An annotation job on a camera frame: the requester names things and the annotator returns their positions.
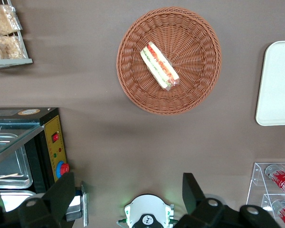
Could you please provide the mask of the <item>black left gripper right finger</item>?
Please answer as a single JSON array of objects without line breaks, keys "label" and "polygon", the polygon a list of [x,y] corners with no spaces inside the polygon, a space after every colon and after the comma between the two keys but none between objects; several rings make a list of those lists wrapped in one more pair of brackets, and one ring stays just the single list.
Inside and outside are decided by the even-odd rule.
[{"label": "black left gripper right finger", "polygon": [[182,178],[182,198],[187,214],[176,228],[278,228],[272,216],[256,205],[243,205],[239,211],[220,200],[207,198],[192,173]]}]

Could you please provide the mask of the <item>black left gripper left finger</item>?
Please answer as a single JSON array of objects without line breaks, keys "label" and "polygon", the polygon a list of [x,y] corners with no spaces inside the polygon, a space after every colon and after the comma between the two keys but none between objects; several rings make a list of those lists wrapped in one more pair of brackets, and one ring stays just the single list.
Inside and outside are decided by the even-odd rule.
[{"label": "black left gripper left finger", "polygon": [[27,198],[9,212],[0,206],[0,228],[71,228],[74,222],[66,220],[66,212],[74,197],[74,173],[68,172],[41,198]]}]

